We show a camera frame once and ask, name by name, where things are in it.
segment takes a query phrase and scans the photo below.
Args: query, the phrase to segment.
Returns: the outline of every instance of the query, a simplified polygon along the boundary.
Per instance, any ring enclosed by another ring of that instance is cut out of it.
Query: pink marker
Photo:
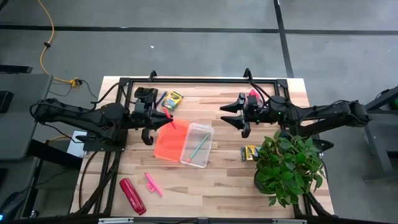
[[[160,196],[163,196],[162,191],[158,188],[158,186],[155,184],[154,180],[152,180],[150,175],[148,173],[145,173],[145,176],[148,178],[148,181],[149,181],[147,183],[148,190],[151,192],[157,191],[157,193],[159,193]]]

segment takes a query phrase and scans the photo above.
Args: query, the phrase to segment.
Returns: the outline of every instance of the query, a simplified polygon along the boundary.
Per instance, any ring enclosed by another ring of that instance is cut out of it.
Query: black table
[[[46,74],[0,74],[0,90],[14,94],[7,113],[0,114],[0,161],[35,156],[80,169],[81,158],[32,139],[37,123],[29,109],[37,101],[46,99],[52,79]]]

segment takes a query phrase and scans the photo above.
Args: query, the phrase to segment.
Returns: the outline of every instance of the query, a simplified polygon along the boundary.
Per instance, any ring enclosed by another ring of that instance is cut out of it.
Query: green leaves
[[[277,176],[279,174],[279,170],[280,170],[279,167],[272,168],[271,171],[270,171],[271,172],[271,176],[273,176],[273,177]]]
[[[259,172],[256,176],[256,180],[258,180],[259,182],[263,183],[267,180],[269,180],[271,177]]]
[[[312,145],[313,145],[313,143],[312,143],[312,138],[309,137],[309,138],[305,141],[305,146],[311,147]]]
[[[295,195],[302,195],[304,191],[300,187],[289,187],[289,191]]]
[[[281,147],[282,149],[289,149],[290,147],[293,147],[293,145],[290,142],[282,141],[279,143],[279,147]]]
[[[278,201],[283,207],[298,204],[299,197],[311,191],[312,182],[315,189],[322,185],[322,160],[320,152],[312,138],[292,136],[285,138],[277,131],[273,138],[264,137],[259,155],[255,160],[259,173],[256,176],[257,186],[263,194],[275,194],[269,197],[269,206]]]
[[[320,188],[323,182],[323,179],[320,175],[316,174],[316,180],[317,180],[317,184],[315,186],[314,192],[316,189]]]
[[[276,196],[268,197],[268,202],[269,202],[268,206],[275,205],[275,203],[276,203]]]
[[[292,157],[293,157],[293,154],[291,154],[291,153],[284,154],[284,159],[291,159]]]
[[[305,154],[304,153],[299,153],[299,154],[297,154],[297,157],[296,157],[296,161],[297,161],[297,163],[298,164],[303,164],[304,162],[305,162]]]
[[[275,132],[274,139],[277,139],[280,136],[280,132],[281,132],[281,130],[278,130]]]
[[[296,181],[297,185],[300,187],[304,187],[304,180],[303,178],[300,176],[299,173],[294,173],[294,181]]]
[[[289,171],[285,171],[282,173],[282,179],[289,180],[293,177],[293,174]]]
[[[293,169],[294,169],[294,164],[291,163],[291,162],[285,162],[285,166],[286,166],[287,168],[289,168],[290,170],[293,170]]]

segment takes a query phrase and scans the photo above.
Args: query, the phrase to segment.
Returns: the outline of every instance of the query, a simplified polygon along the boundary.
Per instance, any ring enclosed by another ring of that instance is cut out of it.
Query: gray floor
[[[219,27],[276,29],[271,0],[43,0],[56,25],[131,27]],[[398,1],[280,0],[286,29],[397,30]],[[49,24],[36,1],[13,0],[0,24]],[[0,30],[0,63],[30,65],[50,32]],[[304,78],[312,105],[338,99],[368,102],[398,84],[398,36],[288,35],[294,76]],[[98,93],[105,75],[286,77],[278,34],[170,32],[56,32],[45,66],[60,78],[79,77]],[[65,86],[52,91],[66,93]],[[89,106],[86,87],[66,103]],[[59,124],[63,131],[73,128]],[[57,136],[39,127],[39,140]],[[378,170],[363,130],[339,128],[321,134],[335,147],[325,153],[335,213],[344,218],[398,223],[398,182],[365,184]]]

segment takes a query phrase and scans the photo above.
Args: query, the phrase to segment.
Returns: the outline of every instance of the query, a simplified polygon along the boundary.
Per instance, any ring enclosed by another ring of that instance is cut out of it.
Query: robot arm
[[[238,129],[242,129],[242,138],[250,134],[250,122],[276,123],[289,128],[292,134],[302,137],[318,134],[340,126],[363,127],[370,121],[364,105],[357,101],[339,100],[327,106],[300,108],[281,96],[270,97],[262,106],[257,103],[256,96],[240,93],[238,100],[230,105],[222,106],[223,111],[241,112],[239,116],[222,116]],[[301,126],[302,121],[320,120],[307,126]]]
[[[123,134],[128,129],[142,130],[142,140],[147,145],[153,144],[150,131],[171,122],[173,119],[166,114],[156,111],[157,90],[138,88],[134,93],[137,98],[134,111],[130,113],[119,103],[109,103],[99,109],[85,109],[67,105],[57,99],[40,100],[32,105],[36,106],[32,116],[40,123],[62,122],[74,127],[84,129],[93,136],[79,136],[79,140],[105,142],[117,144],[123,141]]]

